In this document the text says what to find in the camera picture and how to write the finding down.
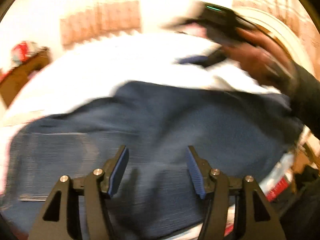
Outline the person's right hand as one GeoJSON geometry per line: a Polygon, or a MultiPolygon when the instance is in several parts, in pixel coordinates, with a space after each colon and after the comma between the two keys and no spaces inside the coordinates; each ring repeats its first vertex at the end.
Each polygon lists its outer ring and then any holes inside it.
{"type": "Polygon", "coordinates": [[[239,28],[237,33],[245,42],[222,46],[224,54],[259,84],[283,90],[292,81],[294,67],[282,48],[258,30],[239,28]]]}

